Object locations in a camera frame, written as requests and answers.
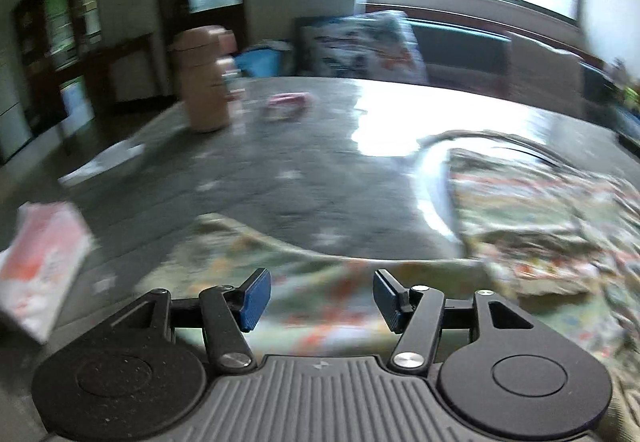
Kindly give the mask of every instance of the metal screw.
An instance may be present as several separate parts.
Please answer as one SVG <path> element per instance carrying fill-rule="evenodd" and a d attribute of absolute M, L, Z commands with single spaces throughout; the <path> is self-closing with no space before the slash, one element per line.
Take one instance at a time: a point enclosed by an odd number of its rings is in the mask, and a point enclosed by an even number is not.
<path fill-rule="evenodd" d="M 394 363 L 401 368 L 418 368 L 424 364 L 424 358 L 415 352 L 400 352 L 394 356 Z"/>
<path fill-rule="evenodd" d="M 229 352 L 220 356 L 218 362 L 225 368 L 246 368 L 251 364 L 251 357 L 240 352 Z"/>

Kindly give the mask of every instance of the gray marble tabletop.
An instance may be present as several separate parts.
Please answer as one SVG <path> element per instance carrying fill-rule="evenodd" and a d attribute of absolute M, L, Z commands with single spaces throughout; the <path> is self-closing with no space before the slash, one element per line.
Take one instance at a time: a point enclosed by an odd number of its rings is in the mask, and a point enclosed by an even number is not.
<path fill-rule="evenodd" d="M 270 119 L 267 98 L 286 92 L 309 92 L 311 104 L 296 118 Z M 68 295 L 58 339 L 70 340 L 128 297 L 203 213 L 328 254 L 461 256 L 443 183 L 448 149 L 522 154 L 488 139 L 419 151 L 420 138 L 447 130 L 515 133 L 577 167 L 640 184 L 640 164 L 611 130 L 469 93 L 367 80 L 256 79 L 232 113 L 227 129 L 193 133 L 177 104 L 140 133 L 148 152 L 137 173 L 109 187 L 51 196 L 76 202 L 99 245 Z M 6 361 L 7 350 L 0 353 Z M 14 350 L 14 358 L 21 353 Z"/>

